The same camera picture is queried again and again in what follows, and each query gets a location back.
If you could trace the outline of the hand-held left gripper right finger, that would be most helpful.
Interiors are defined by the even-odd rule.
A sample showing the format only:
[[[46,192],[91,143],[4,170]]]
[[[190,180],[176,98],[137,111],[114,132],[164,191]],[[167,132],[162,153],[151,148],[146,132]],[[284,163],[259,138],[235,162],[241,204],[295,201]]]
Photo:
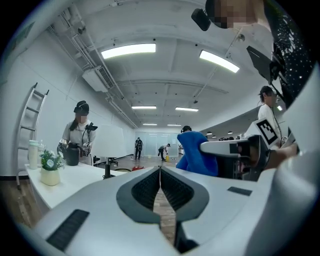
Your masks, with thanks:
[[[249,242],[266,205],[266,175],[257,182],[213,177],[163,167],[167,174],[193,188],[194,196],[206,192],[208,198],[191,198],[176,210],[190,218],[176,223],[176,239],[183,245],[185,256],[248,256]]]

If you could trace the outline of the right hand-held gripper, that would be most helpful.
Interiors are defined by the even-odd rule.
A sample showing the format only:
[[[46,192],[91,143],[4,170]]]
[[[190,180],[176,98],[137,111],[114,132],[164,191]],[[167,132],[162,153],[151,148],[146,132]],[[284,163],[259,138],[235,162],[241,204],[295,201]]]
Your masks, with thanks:
[[[241,154],[239,147],[247,145],[258,147],[258,163],[255,167],[244,167],[243,172],[238,165]],[[199,145],[202,153],[217,156],[218,176],[227,179],[243,179],[257,181],[267,164],[271,150],[288,146],[288,137],[278,135],[267,118],[251,123],[245,134],[233,137],[222,137],[219,141],[207,141]]]

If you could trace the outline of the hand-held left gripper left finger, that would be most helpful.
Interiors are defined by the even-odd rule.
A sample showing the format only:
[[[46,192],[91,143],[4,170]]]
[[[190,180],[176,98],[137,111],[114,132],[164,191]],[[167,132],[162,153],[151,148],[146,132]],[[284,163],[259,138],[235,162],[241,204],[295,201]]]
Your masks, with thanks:
[[[159,188],[158,167],[91,183],[51,209],[34,230],[65,256],[173,256],[153,211]]]

